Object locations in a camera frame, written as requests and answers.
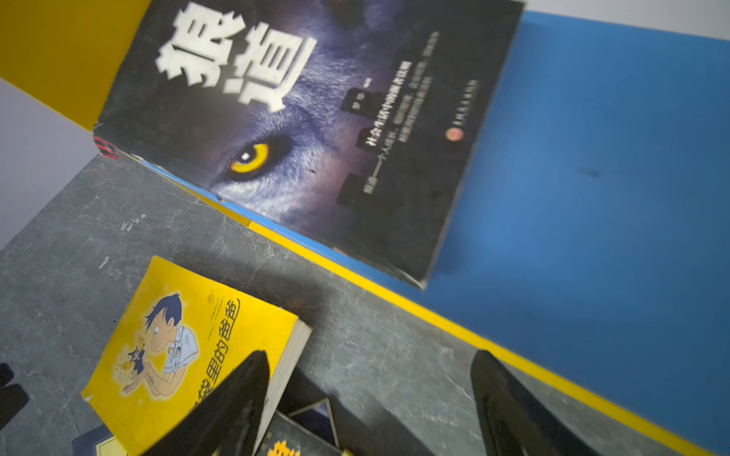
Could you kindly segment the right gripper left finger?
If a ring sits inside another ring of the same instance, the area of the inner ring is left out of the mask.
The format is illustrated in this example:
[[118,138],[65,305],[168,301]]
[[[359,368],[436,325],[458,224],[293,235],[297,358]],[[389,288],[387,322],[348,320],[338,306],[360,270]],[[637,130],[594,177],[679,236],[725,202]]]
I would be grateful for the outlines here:
[[254,351],[147,455],[252,455],[269,383],[264,351]]

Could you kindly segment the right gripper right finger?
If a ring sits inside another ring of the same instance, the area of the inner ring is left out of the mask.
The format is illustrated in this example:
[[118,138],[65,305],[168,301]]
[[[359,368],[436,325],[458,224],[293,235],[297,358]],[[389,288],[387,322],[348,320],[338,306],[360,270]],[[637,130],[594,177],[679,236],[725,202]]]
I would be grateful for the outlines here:
[[474,402],[489,455],[594,455],[489,351],[471,363]]

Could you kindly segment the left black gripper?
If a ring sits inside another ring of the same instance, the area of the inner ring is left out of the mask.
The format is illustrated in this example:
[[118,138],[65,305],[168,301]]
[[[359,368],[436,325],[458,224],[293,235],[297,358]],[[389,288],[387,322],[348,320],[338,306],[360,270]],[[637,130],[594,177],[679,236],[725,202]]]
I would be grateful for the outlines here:
[[0,429],[4,429],[29,402],[29,395],[19,384],[13,384],[14,373],[7,363],[1,364]]

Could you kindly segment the black yellow title book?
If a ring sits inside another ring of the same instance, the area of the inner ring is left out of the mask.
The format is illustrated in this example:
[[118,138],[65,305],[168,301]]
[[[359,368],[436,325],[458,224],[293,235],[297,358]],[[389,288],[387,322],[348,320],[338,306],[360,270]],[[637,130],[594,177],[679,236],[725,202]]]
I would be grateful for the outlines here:
[[308,431],[281,412],[276,412],[256,456],[353,456]]

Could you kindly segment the yellow cartoon boy book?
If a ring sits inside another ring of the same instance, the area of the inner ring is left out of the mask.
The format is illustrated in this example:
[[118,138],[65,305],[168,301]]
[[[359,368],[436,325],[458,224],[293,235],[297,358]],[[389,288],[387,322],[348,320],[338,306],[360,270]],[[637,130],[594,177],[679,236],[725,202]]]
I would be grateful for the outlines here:
[[140,455],[263,352],[262,442],[311,333],[283,308],[154,256],[82,397]]

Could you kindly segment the black wolf eye book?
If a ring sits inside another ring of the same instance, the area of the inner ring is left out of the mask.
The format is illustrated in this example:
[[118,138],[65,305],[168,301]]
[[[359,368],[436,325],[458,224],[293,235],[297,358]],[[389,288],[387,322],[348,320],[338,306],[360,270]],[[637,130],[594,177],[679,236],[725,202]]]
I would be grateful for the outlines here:
[[94,140],[424,289],[523,11],[153,1]]

